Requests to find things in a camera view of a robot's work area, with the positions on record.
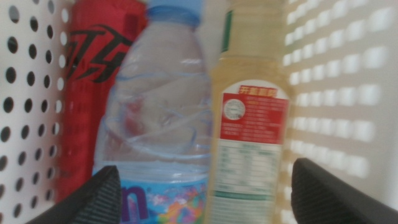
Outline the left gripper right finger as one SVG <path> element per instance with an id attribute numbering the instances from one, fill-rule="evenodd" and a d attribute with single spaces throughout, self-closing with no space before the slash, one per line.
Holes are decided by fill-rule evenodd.
<path id="1" fill-rule="evenodd" d="M 294 162 L 291 206 L 297 223 L 397 224 L 397 210 L 306 158 Z"/>

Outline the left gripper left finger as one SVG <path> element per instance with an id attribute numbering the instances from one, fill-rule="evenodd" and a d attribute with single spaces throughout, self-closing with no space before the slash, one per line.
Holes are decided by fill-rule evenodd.
<path id="1" fill-rule="evenodd" d="M 79 189 L 27 224 L 113 224 L 121 216 L 121 181 L 105 166 Z"/>

